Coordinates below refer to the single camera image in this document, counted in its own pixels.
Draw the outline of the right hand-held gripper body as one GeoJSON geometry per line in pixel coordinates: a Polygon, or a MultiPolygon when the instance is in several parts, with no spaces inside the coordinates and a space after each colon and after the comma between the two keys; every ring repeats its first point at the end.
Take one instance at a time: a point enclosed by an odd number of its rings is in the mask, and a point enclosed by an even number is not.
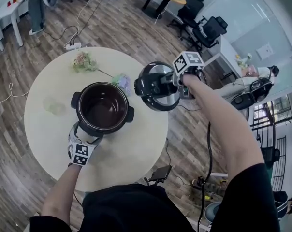
{"type": "Polygon", "coordinates": [[[173,85],[178,88],[181,99],[192,100],[193,95],[189,88],[183,84],[184,74],[199,76],[204,67],[204,61],[198,52],[183,51],[173,61],[173,85]]]}

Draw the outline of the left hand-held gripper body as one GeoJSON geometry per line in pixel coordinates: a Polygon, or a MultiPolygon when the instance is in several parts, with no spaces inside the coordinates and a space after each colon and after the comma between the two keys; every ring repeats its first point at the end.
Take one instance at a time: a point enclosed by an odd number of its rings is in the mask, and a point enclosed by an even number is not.
{"type": "Polygon", "coordinates": [[[71,164],[86,166],[95,147],[86,143],[70,142],[68,155],[71,164]]]}

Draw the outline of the black pressure cooker body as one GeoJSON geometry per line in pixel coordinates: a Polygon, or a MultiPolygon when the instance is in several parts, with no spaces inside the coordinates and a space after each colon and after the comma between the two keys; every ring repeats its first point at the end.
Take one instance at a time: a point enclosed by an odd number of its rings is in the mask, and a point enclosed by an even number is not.
{"type": "Polygon", "coordinates": [[[108,82],[96,82],[75,92],[71,107],[76,110],[77,125],[94,137],[114,133],[134,118],[134,108],[125,93],[108,82]]]}

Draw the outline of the black silver pressure cooker lid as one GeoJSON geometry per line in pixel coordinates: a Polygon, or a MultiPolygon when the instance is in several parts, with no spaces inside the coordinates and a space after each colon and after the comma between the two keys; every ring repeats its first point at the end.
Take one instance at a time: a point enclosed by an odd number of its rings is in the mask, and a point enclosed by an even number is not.
{"type": "Polygon", "coordinates": [[[173,67],[154,61],[145,66],[134,81],[135,94],[154,111],[171,111],[180,101],[178,87],[173,84],[173,67]]]}

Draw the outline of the person's right forearm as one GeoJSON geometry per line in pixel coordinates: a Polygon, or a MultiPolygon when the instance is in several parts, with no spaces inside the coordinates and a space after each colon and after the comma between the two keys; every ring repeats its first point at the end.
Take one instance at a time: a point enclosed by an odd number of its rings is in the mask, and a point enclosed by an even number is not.
{"type": "Polygon", "coordinates": [[[245,118],[198,77],[186,74],[182,81],[211,123],[223,150],[229,180],[251,166],[264,164],[262,152],[245,118]]]}

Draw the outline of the person's left forearm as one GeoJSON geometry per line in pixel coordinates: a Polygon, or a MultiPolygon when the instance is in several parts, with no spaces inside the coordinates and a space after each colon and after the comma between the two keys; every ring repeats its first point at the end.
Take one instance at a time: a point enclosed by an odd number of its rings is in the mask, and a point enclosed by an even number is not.
{"type": "Polygon", "coordinates": [[[52,216],[70,224],[70,212],[75,186],[82,166],[70,165],[51,188],[42,207],[42,216],[52,216]]]}

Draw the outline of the round beige table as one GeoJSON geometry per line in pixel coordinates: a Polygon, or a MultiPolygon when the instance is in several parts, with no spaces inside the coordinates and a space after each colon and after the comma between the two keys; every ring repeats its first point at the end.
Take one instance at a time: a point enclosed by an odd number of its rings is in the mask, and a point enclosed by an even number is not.
{"type": "MultiPolygon", "coordinates": [[[[104,47],[86,47],[99,68],[111,76],[126,74],[134,81],[143,66],[122,52],[104,47]]],[[[77,122],[71,107],[75,92],[89,84],[112,77],[99,71],[75,73],[71,69],[77,50],[48,63],[34,80],[26,100],[24,125],[33,155],[44,170],[59,179],[67,169],[68,135],[77,122]],[[43,108],[43,100],[53,97],[66,106],[64,115],[55,116],[43,108]]],[[[168,131],[168,114],[149,109],[135,94],[128,98],[134,118],[119,131],[105,136],[80,172],[76,189],[92,192],[115,185],[131,184],[145,176],[161,155],[168,131]]]]}

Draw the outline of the clear glass vase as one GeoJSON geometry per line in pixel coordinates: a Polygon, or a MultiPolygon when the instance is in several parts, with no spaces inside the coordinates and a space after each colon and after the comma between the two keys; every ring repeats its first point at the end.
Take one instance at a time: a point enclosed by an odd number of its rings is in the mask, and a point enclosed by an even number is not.
{"type": "Polygon", "coordinates": [[[64,115],[66,112],[66,106],[53,97],[46,97],[43,100],[43,108],[55,116],[64,115]]]}

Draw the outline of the black office chair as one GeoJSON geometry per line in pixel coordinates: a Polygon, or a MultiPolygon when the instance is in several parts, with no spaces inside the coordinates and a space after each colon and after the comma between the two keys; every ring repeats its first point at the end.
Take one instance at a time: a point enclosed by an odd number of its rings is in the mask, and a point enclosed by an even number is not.
{"type": "Polygon", "coordinates": [[[201,53],[203,47],[210,49],[219,44],[217,38],[227,33],[228,24],[220,16],[210,17],[206,19],[204,16],[202,20],[195,22],[193,19],[182,18],[184,26],[192,28],[192,35],[186,40],[191,43],[187,51],[193,48],[201,53]]]}
{"type": "Polygon", "coordinates": [[[204,7],[204,0],[186,0],[186,4],[178,10],[177,17],[173,19],[167,26],[175,26],[179,28],[179,38],[182,39],[182,33],[189,35],[186,28],[196,28],[196,16],[204,7]]]}

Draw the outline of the white desk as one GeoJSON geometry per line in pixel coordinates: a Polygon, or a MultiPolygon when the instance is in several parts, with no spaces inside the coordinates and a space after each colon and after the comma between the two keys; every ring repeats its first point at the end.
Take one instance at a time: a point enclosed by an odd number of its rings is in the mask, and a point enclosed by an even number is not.
{"type": "MultiPolygon", "coordinates": [[[[17,43],[19,44],[20,47],[22,47],[23,41],[22,41],[19,28],[18,28],[18,23],[20,22],[18,9],[25,0],[17,0],[15,2],[13,2],[12,0],[8,0],[8,1],[11,1],[10,6],[7,6],[7,2],[6,2],[3,6],[0,7],[0,20],[2,20],[3,18],[7,16],[10,17],[10,20],[14,29],[15,37],[17,39],[17,43]]],[[[0,39],[0,50],[1,51],[4,50],[4,46],[1,42],[1,39],[0,39]]]]}
{"type": "Polygon", "coordinates": [[[204,63],[204,68],[218,58],[221,58],[228,65],[231,71],[236,75],[236,77],[241,78],[242,69],[238,66],[236,62],[237,52],[223,35],[220,35],[217,41],[218,52],[204,63]]]}

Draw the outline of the pale flower bunch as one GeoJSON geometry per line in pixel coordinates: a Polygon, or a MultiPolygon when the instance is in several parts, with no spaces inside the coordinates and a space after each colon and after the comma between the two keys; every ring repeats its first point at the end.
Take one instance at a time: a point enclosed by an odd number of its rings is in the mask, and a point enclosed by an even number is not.
{"type": "Polygon", "coordinates": [[[252,54],[251,53],[247,53],[247,56],[244,58],[241,58],[239,54],[235,55],[235,61],[237,63],[237,65],[241,68],[241,69],[245,69],[248,67],[248,62],[252,60],[252,54]]]}

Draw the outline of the pink artificial flower bouquet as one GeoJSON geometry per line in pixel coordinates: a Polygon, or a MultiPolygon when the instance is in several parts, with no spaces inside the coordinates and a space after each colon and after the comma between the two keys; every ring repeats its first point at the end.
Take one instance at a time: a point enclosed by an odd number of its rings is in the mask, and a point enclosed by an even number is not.
{"type": "Polygon", "coordinates": [[[78,52],[76,57],[72,60],[71,69],[75,73],[92,73],[95,71],[99,71],[109,77],[113,77],[110,74],[101,70],[97,61],[92,59],[89,52],[85,51],[78,52]]]}

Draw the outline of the person's black shirt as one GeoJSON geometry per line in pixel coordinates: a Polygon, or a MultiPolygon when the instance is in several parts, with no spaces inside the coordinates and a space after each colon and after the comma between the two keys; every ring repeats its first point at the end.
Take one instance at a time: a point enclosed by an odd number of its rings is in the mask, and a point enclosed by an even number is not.
{"type": "MultiPolygon", "coordinates": [[[[194,232],[160,186],[129,184],[92,192],[83,201],[79,232],[194,232]]],[[[72,232],[52,216],[31,217],[30,232],[72,232]]],[[[251,166],[228,184],[211,232],[280,232],[265,164],[251,166]]]]}

